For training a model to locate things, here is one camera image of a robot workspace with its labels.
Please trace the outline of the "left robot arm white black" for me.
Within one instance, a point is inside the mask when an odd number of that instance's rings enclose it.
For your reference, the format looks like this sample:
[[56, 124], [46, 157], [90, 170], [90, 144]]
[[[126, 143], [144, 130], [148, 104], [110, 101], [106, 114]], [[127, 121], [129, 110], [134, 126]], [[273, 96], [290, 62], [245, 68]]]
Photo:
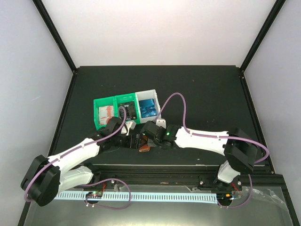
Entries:
[[134, 121], [112, 117], [104, 127], [74, 147], [49, 157], [35, 157], [21, 182], [25, 201], [45, 206], [53, 201], [57, 194], [70, 188], [81, 185], [98, 187], [101, 176], [93, 167], [80, 164], [112, 146], [127, 146], [130, 131], [135, 126]]

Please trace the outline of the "brown leather card holder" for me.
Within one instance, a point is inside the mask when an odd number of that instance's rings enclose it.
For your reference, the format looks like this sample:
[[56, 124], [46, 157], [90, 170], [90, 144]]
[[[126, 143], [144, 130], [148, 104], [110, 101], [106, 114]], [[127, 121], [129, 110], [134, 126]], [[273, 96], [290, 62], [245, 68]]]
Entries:
[[148, 152], [150, 150], [150, 146], [148, 145], [148, 140], [146, 139], [140, 139], [138, 142], [138, 151], [143, 153], [143, 152]]

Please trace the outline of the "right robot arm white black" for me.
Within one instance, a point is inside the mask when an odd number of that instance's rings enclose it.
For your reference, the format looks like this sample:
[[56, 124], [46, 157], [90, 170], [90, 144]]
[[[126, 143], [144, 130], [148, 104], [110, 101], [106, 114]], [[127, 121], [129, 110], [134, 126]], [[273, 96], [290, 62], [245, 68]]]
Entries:
[[164, 128], [148, 121], [141, 129], [141, 136], [146, 136], [161, 149], [194, 148], [224, 156], [226, 161], [220, 165], [210, 182], [217, 190], [227, 189], [242, 174], [251, 174], [258, 150], [257, 145], [251, 143], [247, 135], [239, 129], [208, 132], [178, 125]]

